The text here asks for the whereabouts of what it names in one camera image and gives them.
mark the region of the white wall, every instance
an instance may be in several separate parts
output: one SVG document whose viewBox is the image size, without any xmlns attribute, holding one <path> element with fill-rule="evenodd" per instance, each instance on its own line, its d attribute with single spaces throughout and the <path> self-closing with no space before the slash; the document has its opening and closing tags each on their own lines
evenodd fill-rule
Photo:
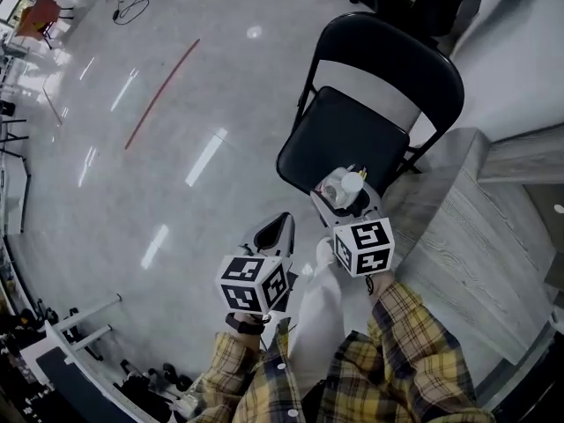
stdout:
<svg viewBox="0 0 564 423">
<path fill-rule="evenodd" d="M 453 128 L 496 141 L 564 122 L 564 0 L 482 0 L 452 60 L 466 94 Z M 433 132 L 422 115 L 412 145 Z"/>
</svg>

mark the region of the red line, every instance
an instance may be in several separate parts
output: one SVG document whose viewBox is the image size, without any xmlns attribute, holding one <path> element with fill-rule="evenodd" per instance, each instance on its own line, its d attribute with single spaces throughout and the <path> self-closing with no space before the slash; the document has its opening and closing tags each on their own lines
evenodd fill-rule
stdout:
<svg viewBox="0 0 564 423">
<path fill-rule="evenodd" d="M 147 116 L 149 115 L 149 112 L 152 110 L 152 107 L 154 106 L 154 104 L 156 103 L 156 101 L 159 99 L 160 95 L 162 94 L 162 92 L 165 90 L 165 88 L 168 85 L 168 82 L 170 81 L 170 79 L 173 77 L 173 75 L 176 73 L 176 71 L 178 71 L 178 68 L 180 68 L 180 66 L 182 65 L 182 63 L 184 63 L 184 60 L 187 58 L 187 56 L 190 54 L 190 52 L 192 50 L 194 50 L 194 48 L 196 47 L 196 45 L 198 44 L 198 42 L 200 42 L 199 39 L 196 39 L 196 42 L 194 42 L 190 48 L 188 50 L 186 50 L 186 53 L 182 56 L 182 58 L 180 59 L 180 61 L 178 62 L 178 64 L 176 64 L 176 66 L 174 67 L 173 71 L 170 72 L 170 74 L 168 75 L 167 79 L 165 80 L 165 82 L 160 86 L 159 90 L 157 91 L 157 93 L 155 94 L 155 96 L 152 98 L 151 103 L 149 104 L 149 106 L 147 107 L 147 109 L 145 110 L 145 112 L 143 113 L 143 115 L 141 116 L 141 120 L 137 123 L 137 127 L 133 130 L 133 133 L 131 133 L 130 139 L 128 140 L 127 144 L 125 145 L 125 150 L 127 151 L 128 147 L 130 147 L 131 145 L 131 141 L 133 141 L 133 137 L 136 136 L 137 132 L 139 131 L 139 129 L 141 128 L 141 125 L 143 124 L 143 122 L 145 121 L 145 119 L 147 118 Z"/>
<path fill-rule="evenodd" d="M 45 94 L 45 97 L 47 98 L 47 102 L 48 102 L 49 106 L 51 107 L 51 109 L 53 110 L 53 113 L 55 113 L 56 120 L 58 121 L 57 124 L 59 125 L 59 127 L 61 127 L 63 125 L 63 119 L 61 119 L 61 116 L 56 112 L 55 105 L 53 105 L 53 102 L 51 101 L 51 99 L 47 95 L 47 91 L 45 91 L 45 88 L 42 86 L 41 89 L 43 90 L 43 93 Z"/>
</svg>

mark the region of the chair backrest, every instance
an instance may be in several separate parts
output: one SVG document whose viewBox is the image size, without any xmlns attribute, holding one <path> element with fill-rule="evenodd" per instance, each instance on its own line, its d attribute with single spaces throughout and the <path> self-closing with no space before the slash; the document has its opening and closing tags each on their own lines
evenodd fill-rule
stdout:
<svg viewBox="0 0 564 423">
<path fill-rule="evenodd" d="M 417 105 L 438 132 L 446 132 L 462 111 L 464 86 L 454 64 L 373 13 L 345 14 L 325 27 L 309 70 L 306 97 L 320 60 L 381 78 Z"/>
</svg>

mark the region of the plaid shirt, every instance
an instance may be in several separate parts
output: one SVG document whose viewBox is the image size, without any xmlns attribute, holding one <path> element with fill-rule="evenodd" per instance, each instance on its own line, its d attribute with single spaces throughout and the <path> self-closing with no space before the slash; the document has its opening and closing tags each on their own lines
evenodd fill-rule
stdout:
<svg viewBox="0 0 564 423">
<path fill-rule="evenodd" d="M 210 370 L 182 399 L 189 422 L 305 423 L 288 324 L 280 322 L 259 354 L 218 334 Z M 317 422 L 494 422 L 474 402 L 460 345 L 418 295 L 396 283 L 376 303 L 368 336 L 352 332 L 335 353 Z"/>
</svg>

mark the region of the glossy floor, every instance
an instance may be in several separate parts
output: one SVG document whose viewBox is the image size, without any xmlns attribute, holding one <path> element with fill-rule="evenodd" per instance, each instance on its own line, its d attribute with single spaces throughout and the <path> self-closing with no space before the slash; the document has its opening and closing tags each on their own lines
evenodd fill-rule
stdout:
<svg viewBox="0 0 564 423">
<path fill-rule="evenodd" d="M 111 360 L 141 368 L 168 361 L 196 374 L 209 365 L 225 314 L 216 270 L 249 226 L 291 212 L 293 270 L 315 267 L 323 228 L 308 197 L 278 178 L 275 159 L 319 33 L 359 8 L 348 0 L 150 1 L 117 26 L 115 0 L 74 0 L 80 17 L 59 26 L 68 32 L 58 48 L 29 41 L 17 115 L 30 119 L 22 149 L 33 178 L 25 232 L 11 244 L 33 294 L 60 315 L 122 295 L 99 320 L 115 329 L 104 342 Z M 406 128 L 417 115 L 363 72 L 324 65 L 321 83 L 338 83 Z M 363 330 L 363 281 L 344 287 L 347 326 Z M 456 335 L 467 338 L 479 382 L 499 357 Z"/>
</svg>

